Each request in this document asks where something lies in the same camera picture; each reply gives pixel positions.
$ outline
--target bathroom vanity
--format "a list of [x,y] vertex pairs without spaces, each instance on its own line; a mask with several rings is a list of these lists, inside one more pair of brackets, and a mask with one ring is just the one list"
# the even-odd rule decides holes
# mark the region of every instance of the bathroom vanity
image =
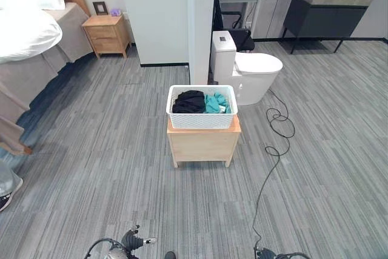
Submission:
[[340,42],[353,33],[372,0],[292,0],[284,20],[284,33],[300,38],[333,38]]

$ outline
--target toilet tank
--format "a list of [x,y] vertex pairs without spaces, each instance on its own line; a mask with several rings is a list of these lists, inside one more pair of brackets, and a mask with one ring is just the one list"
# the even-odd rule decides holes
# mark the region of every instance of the toilet tank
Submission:
[[235,65],[236,45],[227,30],[213,32],[210,68],[214,81],[230,84]]

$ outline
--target white duvet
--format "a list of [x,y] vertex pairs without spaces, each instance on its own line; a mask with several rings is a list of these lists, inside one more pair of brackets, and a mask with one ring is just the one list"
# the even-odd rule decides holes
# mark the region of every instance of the white duvet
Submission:
[[60,26],[43,10],[0,10],[0,64],[34,57],[61,39]]

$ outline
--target wooden stool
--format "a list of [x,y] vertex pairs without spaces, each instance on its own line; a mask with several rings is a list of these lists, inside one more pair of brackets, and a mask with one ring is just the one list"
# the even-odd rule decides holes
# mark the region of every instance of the wooden stool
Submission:
[[174,129],[169,118],[167,136],[174,167],[183,161],[225,161],[229,167],[240,133],[237,115],[225,130]]

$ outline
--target dark gray cabinet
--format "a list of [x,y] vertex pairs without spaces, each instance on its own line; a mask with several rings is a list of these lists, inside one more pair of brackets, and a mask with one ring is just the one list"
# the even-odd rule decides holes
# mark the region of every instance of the dark gray cabinet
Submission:
[[296,42],[300,38],[338,38],[342,42],[344,38],[351,36],[366,8],[352,5],[311,5],[304,0],[292,0],[284,20],[286,29],[283,37],[289,30],[296,36]]

